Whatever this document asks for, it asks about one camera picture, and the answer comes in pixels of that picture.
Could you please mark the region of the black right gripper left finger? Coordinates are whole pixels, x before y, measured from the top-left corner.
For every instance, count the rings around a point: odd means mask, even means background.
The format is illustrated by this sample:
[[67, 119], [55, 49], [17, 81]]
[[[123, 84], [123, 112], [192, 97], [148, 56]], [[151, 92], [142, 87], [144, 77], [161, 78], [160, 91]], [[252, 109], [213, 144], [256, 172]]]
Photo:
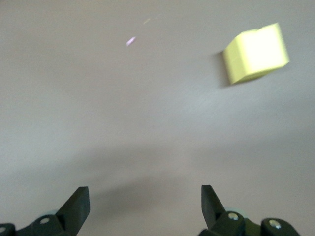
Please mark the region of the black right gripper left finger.
[[41, 216], [19, 230], [2, 223], [0, 236], [77, 236], [89, 213], [89, 188], [79, 187], [55, 214]]

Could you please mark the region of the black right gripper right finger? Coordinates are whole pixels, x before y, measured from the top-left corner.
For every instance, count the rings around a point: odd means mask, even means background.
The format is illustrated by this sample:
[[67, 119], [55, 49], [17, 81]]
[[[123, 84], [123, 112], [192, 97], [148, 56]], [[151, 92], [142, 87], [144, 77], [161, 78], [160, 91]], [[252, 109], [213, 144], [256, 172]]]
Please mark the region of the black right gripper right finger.
[[198, 236], [301, 236], [282, 219], [265, 218], [256, 224], [236, 211], [225, 210], [210, 185], [201, 187], [201, 208], [207, 228]]

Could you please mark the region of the yellow foam block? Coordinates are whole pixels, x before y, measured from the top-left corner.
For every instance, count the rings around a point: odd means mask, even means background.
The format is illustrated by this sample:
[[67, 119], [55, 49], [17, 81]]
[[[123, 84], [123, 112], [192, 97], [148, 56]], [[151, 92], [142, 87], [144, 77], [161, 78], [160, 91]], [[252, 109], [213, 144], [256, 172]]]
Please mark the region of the yellow foam block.
[[278, 23], [240, 33], [222, 55], [232, 85], [260, 78], [290, 62]]

